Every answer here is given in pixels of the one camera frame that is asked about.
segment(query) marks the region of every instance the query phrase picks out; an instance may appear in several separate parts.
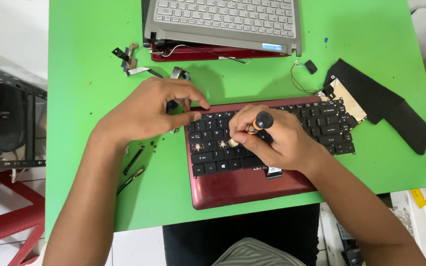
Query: silver laptop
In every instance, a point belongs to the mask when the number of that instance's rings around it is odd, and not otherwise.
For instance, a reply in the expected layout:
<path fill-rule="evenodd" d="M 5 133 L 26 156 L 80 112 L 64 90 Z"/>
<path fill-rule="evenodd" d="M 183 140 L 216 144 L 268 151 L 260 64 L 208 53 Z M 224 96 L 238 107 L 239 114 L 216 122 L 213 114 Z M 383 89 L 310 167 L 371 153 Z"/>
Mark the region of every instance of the silver laptop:
<path fill-rule="evenodd" d="M 302 55 L 298 0 L 150 0 L 145 38 Z"/>

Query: white keyboard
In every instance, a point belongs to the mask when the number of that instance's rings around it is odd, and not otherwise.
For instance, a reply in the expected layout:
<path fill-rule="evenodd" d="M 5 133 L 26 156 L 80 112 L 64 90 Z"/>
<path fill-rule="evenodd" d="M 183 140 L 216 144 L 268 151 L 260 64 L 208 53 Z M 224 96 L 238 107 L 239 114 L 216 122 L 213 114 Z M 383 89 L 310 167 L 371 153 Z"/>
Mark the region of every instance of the white keyboard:
<path fill-rule="evenodd" d="M 157 0 L 158 22 L 295 38 L 293 0 Z"/>

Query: green table surface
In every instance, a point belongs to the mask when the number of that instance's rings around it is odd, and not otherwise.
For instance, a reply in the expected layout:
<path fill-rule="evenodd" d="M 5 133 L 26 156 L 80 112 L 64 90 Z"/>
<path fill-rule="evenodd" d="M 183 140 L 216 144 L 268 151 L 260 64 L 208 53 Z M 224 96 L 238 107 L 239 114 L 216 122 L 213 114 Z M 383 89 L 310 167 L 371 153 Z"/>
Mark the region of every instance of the green table surface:
<path fill-rule="evenodd" d="M 304 96 L 290 78 L 296 59 L 311 59 L 318 67 L 314 75 L 295 68 L 296 79 L 306 88 L 321 88 L 328 68 L 343 58 L 403 96 L 426 121 L 426 75 L 405 0 L 299 2 L 301 58 L 253 59 L 247 65 L 232 60 L 155 63 L 147 49 L 140 48 L 135 54 L 138 66 L 165 77 L 181 66 L 217 105 Z M 68 195 L 91 130 L 151 76 L 143 72 L 125 77 L 121 60 L 111 54 L 115 47 L 142 43 L 140 1 L 51 1 L 49 21 L 46 236 Z M 352 134 L 356 154 L 337 159 L 375 193 L 426 186 L 426 154 L 413 152 L 385 120 L 377 125 L 365 121 Z M 150 141 L 158 145 L 157 153 Z M 323 201 L 318 192 L 311 192 L 197 211 L 192 207 L 183 128 L 142 142 L 147 150 L 130 172 L 142 164 L 147 169 L 117 197 L 116 231 Z M 138 143 L 130 143 L 123 167 Z M 126 179 L 123 174 L 119 178 L 120 183 Z"/>

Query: person's lap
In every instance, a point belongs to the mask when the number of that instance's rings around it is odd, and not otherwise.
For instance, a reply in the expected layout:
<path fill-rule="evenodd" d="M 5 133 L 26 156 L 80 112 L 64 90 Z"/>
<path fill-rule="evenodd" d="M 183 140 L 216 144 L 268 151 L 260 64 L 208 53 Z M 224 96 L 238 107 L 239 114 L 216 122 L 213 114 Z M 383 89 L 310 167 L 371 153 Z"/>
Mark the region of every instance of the person's lap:
<path fill-rule="evenodd" d="M 318 254 L 320 205 L 163 226 L 168 266 L 210 266 L 237 241 L 251 237 L 286 251 L 307 266 Z"/>

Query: left hand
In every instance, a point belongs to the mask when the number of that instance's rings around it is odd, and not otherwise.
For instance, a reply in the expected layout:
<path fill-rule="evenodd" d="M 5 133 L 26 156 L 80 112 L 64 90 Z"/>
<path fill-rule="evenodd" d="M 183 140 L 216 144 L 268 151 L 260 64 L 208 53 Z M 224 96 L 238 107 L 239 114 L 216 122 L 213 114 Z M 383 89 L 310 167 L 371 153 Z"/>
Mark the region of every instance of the left hand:
<path fill-rule="evenodd" d="M 166 114 L 170 100 L 183 104 L 184 112 L 171 116 Z M 210 108 L 205 95 L 190 81 L 150 77 L 101 118 L 97 128 L 109 131 L 105 132 L 106 136 L 114 138 L 119 145 L 148 139 L 200 119 L 200 112 L 190 111 L 192 100 L 205 109 Z"/>

